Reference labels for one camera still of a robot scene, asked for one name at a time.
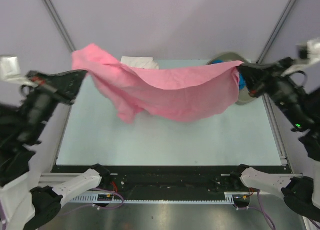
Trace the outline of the blue t shirt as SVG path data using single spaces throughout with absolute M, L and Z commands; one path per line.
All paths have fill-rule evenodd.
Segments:
M 209 64 L 218 64 L 218 63 L 223 63 L 223 62 L 225 62 L 225 61 L 218 59 L 218 60 L 213 60 Z M 239 90 L 243 90 L 246 86 L 245 80 L 241 74 L 239 74 L 238 86 L 239 86 Z

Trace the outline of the grey plastic tray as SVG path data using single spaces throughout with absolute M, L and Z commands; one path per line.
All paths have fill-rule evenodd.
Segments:
M 251 63 L 250 60 L 245 59 L 244 57 L 242 57 L 241 55 L 239 55 L 236 52 L 223 52 L 220 53 L 218 55 L 216 55 L 215 57 L 213 57 L 213 59 L 211 59 L 207 65 L 210 65 L 210 62 L 212 62 L 213 60 L 223 60 L 224 62 L 230 62 L 230 61 L 242 61 L 244 63 Z M 239 96 L 238 96 L 238 101 L 236 102 L 237 105 L 245 105 L 245 104 L 249 104 L 251 102 L 253 102 L 255 100 L 255 98 L 251 97 L 249 95 L 249 90 L 247 88 L 247 85 L 245 86 L 245 88 L 243 90 L 239 90 Z

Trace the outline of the pink t shirt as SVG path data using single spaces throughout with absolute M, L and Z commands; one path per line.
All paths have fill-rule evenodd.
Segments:
M 174 69 L 135 68 L 95 44 L 72 54 L 72 69 L 88 72 L 125 123 L 132 123 L 143 111 L 178 122 L 222 114 L 239 98 L 240 64 L 229 61 Z

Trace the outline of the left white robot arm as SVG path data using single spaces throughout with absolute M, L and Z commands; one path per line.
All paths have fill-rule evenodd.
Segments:
M 0 227 L 36 230 L 61 208 L 87 190 L 105 190 L 110 172 L 100 164 L 57 185 L 40 186 L 32 146 L 60 104 L 73 105 L 86 77 L 85 70 L 44 74 L 30 71 L 21 84 L 28 89 L 20 106 L 0 105 Z

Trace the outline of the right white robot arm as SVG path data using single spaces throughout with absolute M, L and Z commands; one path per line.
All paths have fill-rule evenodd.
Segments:
M 258 98 L 267 94 L 292 124 L 293 132 L 305 133 L 299 138 L 314 166 L 314 177 L 281 177 L 241 164 L 231 173 L 231 186 L 270 193 L 286 205 L 313 221 L 320 220 L 320 90 L 306 93 L 291 76 L 303 74 L 302 66 L 290 57 L 266 65 L 241 64 L 237 67 L 244 78 L 249 95 Z

